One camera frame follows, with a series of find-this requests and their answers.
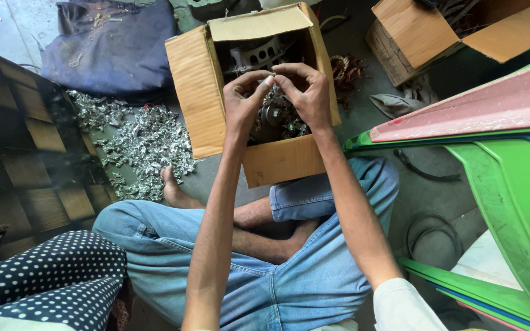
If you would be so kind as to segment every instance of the dirty floor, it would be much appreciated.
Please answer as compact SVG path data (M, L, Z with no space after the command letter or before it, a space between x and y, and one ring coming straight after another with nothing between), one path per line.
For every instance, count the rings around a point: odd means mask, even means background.
M171 3L179 16L182 31L188 31L201 24L191 17L185 0L171 0ZM335 131L341 142L389 120L370 102L369 95L379 93L401 94L392 86L363 40L368 27L375 20L371 12L371 6L375 3L377 3L375 0L334 0L332 2L327 0L320 14L320 21L332 15L342 15L343 13L352 16L350 21L324 36L328 54L350 53L356 58L366 59L366 63L369 64L364 74L370 78L356 82L356 91L347 94L350 98L349 111L340 110L343 125L336 127ZM1 56L18 64L40 66L41 60L36 41L45 47L57 35L55 1L0 0ZM438 96L447 98L515 71L528 63L530 63L530 51L500 65L494 60L466 48L431 68L429 76L431 85ZM180 112L175 95L171 98L168 106ZM96 132L92 135L93 138L100 137ZM98 153L100 156L103 155L101 149L98 149ZM393 155L392 150L359 153L385 156L399 170L400 193L394 204L388 236L394 254L396 257L408 255L405 246L406 230L415 217L423 214L438 214L452 220L467 249L486 230L486 226L477 209L469 184L467 184L461 163L442 147L407 148L405 153L417 168L427 173L437 176L460 173L462 180L456 183L438 183L419 177L403 166ZM215 155L199 162L195 172L184 178L185 182L181 185L183 190L200 201L206 202L214 182L219 160L220 156ZM122 172L129 183L129 180L135 178L127 167L111 169L111 171L116 170ZM241 173L236 194L236 205L240 206L265 197L268 193L269 186L247 189L246 180ZM451 268L456 261L450 239L439 232L434 232L425 238L417 246L416 252L418 252L417 258L420 261L442 268ZM451 306L451 302L446 297L439 295L431 286L414 277L411 277L410 281L417 286L421 295L434 309ZM359 324L359 330L374 330L371 297L368 297L357 313L356 321ZM447 323L451 330L460 328L454 322L451 323ZM132 320L127 327L129 331L174 329L141 300L136 302Z

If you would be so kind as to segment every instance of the hairy leg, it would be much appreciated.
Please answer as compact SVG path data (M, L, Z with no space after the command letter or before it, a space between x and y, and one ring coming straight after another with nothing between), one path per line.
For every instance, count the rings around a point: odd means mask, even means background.
M240 229L251 229L271 222L273 222L273 213L269 197L234 209L234 225Z
M161 171L161 178L165 182L164 193L169 206L205 209L205 204L181 190L171 166ZM273 214L268 197L234 209L234 224L239 228L249 229L270 222L273 222ZM292 237L287 240L269 239L235 227L232 232L232 251L261 261L282 264L304 246L318 225L318 220L300 221Z

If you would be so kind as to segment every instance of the bare foot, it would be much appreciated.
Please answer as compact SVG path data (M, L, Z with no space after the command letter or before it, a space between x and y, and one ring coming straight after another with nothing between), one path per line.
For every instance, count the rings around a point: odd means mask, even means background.
M292 237L282 241L285 252L283 256L280 256L280 258L283 260L280 261L281 263L287 261L293 254L296 254L296 252L304 246L306 240L308 240L314 230L318 228L319 221L319 219L313 219L300 221L298 223L298 226L296 227Z
M177 184L177 179L173 175L172 166L161 170L161 180L165 183L165 200L169 206L181 209L205 209L205 204L181 190L181 187Z

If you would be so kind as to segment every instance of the hand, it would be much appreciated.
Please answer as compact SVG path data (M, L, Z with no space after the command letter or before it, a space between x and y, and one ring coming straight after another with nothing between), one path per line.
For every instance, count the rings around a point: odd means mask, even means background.
M273 73L267 70L250 71L224 88L226 108L226 137L242 140L246 143L248 133L253 126L257 110L273 86ZM243 95L254 92L248 98Z
M298 110L300 118L308 124L312 133L332 130L330 122L330 100L328 99L328 79L322 72L303 63L284 63L273 66L273 71L280 74L297 74L310 84L303 93L294 83L283 75L276 75L275 82L290 98Z

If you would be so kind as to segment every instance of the gray cloth rag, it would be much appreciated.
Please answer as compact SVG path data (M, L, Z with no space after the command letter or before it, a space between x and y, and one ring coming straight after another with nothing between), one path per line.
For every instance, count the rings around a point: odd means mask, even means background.
M401 87L404 97L393 94L376 94L369 98L389 118L404 116L439 100L429 85L427 73L403 83Z

